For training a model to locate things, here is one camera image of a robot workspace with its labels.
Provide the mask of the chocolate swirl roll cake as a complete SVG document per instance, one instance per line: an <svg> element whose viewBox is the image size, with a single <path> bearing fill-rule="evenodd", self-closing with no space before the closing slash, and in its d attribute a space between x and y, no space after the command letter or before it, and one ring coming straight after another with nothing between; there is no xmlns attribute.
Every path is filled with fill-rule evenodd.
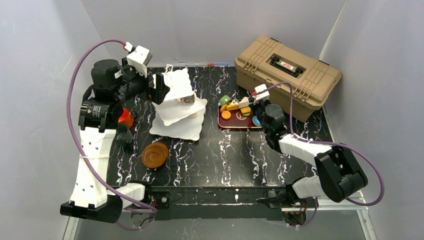
<svg viewBox="0 0 424 240"><path fill-rule="evenodd" d="M183 104L193 104L195 100L196 96L194 94L179 99L179 101Z"/></svg>

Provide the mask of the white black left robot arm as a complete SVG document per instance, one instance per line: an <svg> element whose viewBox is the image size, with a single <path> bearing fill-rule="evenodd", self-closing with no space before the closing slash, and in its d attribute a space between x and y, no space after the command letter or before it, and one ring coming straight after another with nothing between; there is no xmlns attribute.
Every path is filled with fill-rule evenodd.
<svg viewBox="0 0 424 240"><path fill-rule="evenodd" d="M84 94L79 110L80 152L77 177L69 201L60 206L63 216L116 223L131 204L141 204L145 186L131 182L123 187L106 186L114 140L129 144L129 127L120 122L126 100L142 97L161 104L170 88L162 73L143 75L126 62L97 61L91 70L93 84Z"/></svg>

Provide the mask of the white three-tier cake stand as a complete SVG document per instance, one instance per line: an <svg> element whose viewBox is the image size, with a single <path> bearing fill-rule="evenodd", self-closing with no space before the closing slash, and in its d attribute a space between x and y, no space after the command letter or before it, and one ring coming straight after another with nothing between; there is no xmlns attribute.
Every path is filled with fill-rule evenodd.
<svg viewBox="0 0 424 240"><path fill-rule="evenodd" d="M160 105L153 104L155 118L152 121L149 133L162 137L198 141L202 131L208 100L197 96L193 89L187 68L174 70L168 64L164 76L165 84L170 87L164 102ZM180 98L195 95L192 104L181 103ZM189 118L200 111L196 118Z"/></svg>

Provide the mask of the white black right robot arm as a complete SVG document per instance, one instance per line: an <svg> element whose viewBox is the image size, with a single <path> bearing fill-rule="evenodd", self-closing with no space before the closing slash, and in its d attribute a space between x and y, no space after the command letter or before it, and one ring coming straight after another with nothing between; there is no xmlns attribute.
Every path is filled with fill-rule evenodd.
<svg viewBox="0 0 424 240"><path fill-rule="evenodd" d="M260 100L252 106L269 147L281 154L316 167L316 175L288 184L286 193L293 200L328 197L339 203L368 185L368 178L352 151L344 146L316 144L289 132L279 105Z"/></svg>

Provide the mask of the white coconut ball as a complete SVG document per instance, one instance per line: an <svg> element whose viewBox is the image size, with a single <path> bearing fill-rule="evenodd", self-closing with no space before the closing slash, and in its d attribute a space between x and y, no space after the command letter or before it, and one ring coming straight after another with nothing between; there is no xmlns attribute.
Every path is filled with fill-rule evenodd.
<svg viewBox="0 0 424 240"><path fill-rule="evenodd" d="M188 117L191 118L191 119L195 119L195 118L197 118L200 115L200 113L201 113L200 111L197 111L197 112L189 115Z"/></svg>

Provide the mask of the blue sprinkled donut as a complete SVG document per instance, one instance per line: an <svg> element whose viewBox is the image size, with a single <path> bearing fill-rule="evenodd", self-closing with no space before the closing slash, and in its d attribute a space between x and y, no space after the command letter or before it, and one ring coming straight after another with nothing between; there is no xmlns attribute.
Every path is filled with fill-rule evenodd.
<svg viewBox="0 0 424 240"><path fill-rule="evenodd" d="M252 122L253 122L253 124L254 124L256 127L259 127L259 128L261 128L261 127L262 127L262 124L261 124L261 122L259 121L259 119L258 119L258 117L257 117L257 116L253 116L253 117L252 117Z"/></svg>

